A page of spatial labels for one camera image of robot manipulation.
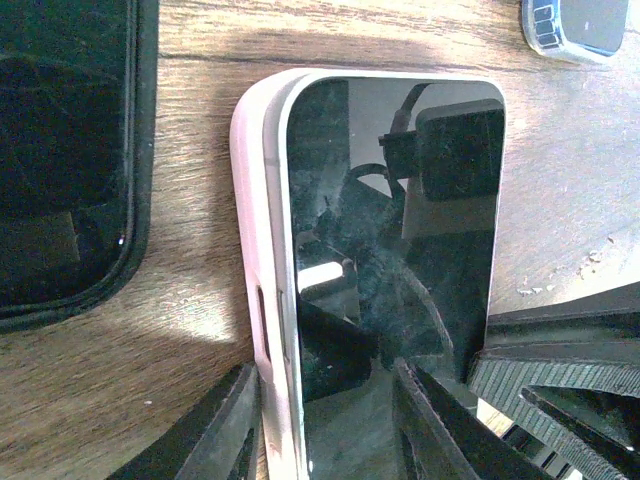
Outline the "clear magsafe phone case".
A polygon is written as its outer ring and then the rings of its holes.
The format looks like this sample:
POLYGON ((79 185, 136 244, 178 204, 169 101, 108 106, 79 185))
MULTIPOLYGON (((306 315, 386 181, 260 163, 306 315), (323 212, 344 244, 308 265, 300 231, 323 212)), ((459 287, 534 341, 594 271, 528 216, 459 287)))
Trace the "clear magsafe phone case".
POLYGON ((600 64, 609 58, 570 45, 563 39, 558 13, 560 0, 522 0, 521 25, 529 46, 538 54, 571 63, 600 64))

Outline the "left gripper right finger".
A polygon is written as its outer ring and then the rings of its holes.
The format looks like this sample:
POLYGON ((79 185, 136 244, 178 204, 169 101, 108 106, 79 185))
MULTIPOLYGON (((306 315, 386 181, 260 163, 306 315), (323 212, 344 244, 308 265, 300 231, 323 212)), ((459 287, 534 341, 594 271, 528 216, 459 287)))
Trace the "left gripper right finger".
POLYGON ((548 479, 436 379, 394 362, 392 418, 400 479, 548 479))

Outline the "white silver smartphone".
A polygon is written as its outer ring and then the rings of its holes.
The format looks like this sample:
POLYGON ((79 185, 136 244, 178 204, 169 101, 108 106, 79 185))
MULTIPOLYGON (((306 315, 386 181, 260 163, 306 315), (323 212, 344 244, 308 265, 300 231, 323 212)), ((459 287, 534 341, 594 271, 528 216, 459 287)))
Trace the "white silver smartphone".
POLYGON ((463 393, 486 330, 505 114, 480 78, 316 70, 268 115, 300 478, 397 477, 398 361, 463 393))

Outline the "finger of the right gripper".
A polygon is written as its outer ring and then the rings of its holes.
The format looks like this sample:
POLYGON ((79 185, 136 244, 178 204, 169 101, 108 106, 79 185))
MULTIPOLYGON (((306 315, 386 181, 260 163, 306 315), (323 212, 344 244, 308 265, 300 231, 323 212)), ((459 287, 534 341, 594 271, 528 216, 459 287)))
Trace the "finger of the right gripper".
POLYGON ((468 385, 586 478, 638 478, 638 284, 491 316, 468 385))

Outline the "blue smartphone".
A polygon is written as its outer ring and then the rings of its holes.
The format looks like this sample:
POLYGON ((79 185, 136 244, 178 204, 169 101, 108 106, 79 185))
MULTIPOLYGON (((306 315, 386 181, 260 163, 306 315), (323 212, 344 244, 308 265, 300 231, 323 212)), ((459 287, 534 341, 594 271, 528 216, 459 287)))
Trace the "blue smartphone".
POLYGON ((609 57, 622 43, 628 0, 560 0, 559 24, 570 45, 609 57))

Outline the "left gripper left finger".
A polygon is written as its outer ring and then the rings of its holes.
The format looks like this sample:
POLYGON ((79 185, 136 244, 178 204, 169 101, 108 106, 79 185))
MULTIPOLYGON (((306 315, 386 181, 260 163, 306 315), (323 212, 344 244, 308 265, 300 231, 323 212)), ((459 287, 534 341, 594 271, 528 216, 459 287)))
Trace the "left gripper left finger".
POLYGON ((111 479, 254 479, 262 434, 255 364, 228 372, 111 479))

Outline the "pink phone case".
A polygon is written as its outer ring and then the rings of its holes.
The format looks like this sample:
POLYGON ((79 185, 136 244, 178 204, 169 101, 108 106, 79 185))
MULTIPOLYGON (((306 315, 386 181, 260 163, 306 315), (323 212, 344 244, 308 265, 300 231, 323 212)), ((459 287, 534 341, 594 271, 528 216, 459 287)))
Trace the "pink phone case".
POLYGON ((229 149, 236 198, 254 359, 262 393, 262 420, 269 477, 307 479, 304 421, 296 395, 300 382, 285 352, 283 291, 277 283, 265 142, 278 139, 280 102, 309 75, 294 68, 251 86, 231 120, 229 149))

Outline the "black phone case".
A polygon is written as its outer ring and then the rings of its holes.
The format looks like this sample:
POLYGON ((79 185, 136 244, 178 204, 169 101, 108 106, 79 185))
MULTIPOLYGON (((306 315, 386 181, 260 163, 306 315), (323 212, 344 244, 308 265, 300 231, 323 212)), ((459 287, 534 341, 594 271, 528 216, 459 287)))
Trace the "black phone case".
POLYGON ((159 5, 1 5, 1 330, 106 301, 147 246, 159 5))

